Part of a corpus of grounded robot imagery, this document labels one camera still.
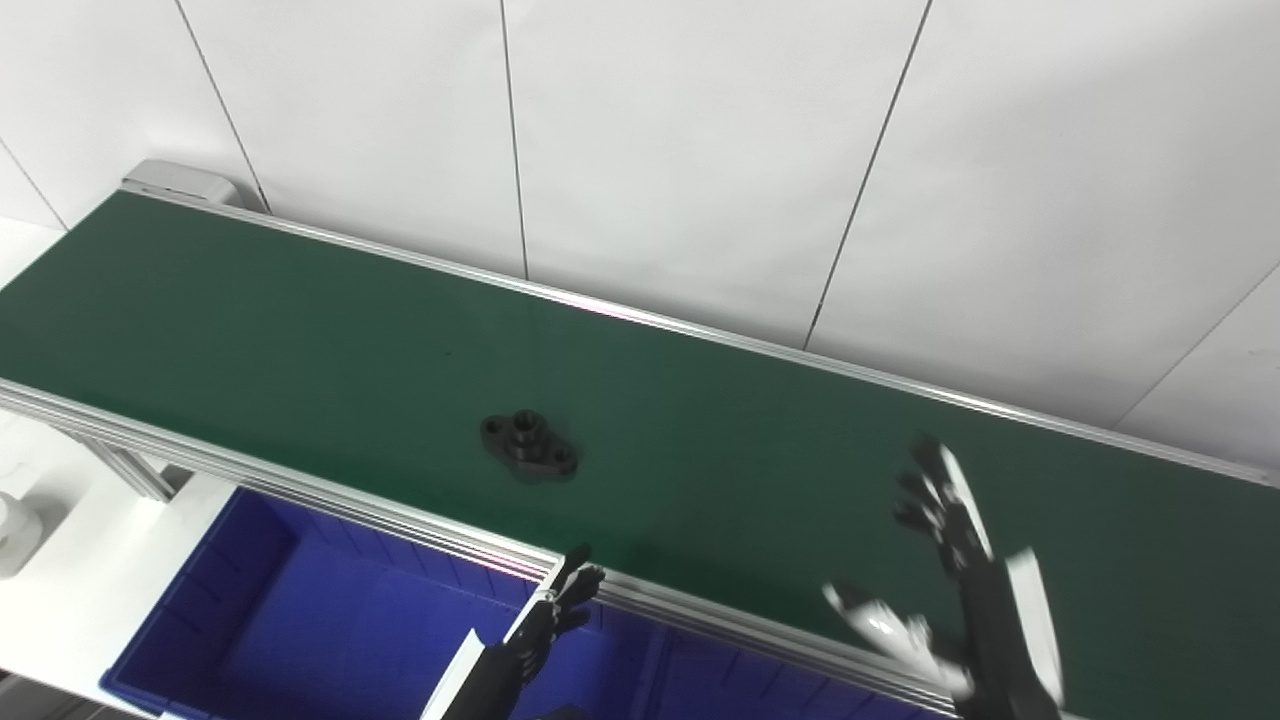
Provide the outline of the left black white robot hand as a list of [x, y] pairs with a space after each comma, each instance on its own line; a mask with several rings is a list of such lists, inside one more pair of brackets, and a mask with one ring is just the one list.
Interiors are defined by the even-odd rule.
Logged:
[[605, 579], [580, 544], [563, 555], [539, 582], [502, 641], [485, 644], [475, 630], [445, 666], [421, 719], [508, 719], [524, 689], [538, 676], [554, 643], [585, 626], [586, 606]]

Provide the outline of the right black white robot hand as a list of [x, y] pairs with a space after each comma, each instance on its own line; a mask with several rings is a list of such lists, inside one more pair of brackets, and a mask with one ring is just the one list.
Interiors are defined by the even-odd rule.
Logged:
[[883, 600], [837, 580], [826, 602], [879, 652], [950, 696], [961, 719], [1061, 719], [1065, 680], [1056, 629], [1033, 548], [1001, 559], [960, 461], [940, 439], [911, 447], [915, 470], [893, 509], [900, 525], [928, 537], [954, 583], [965, 634], [934, 632], [922, 615], [902, 618]]

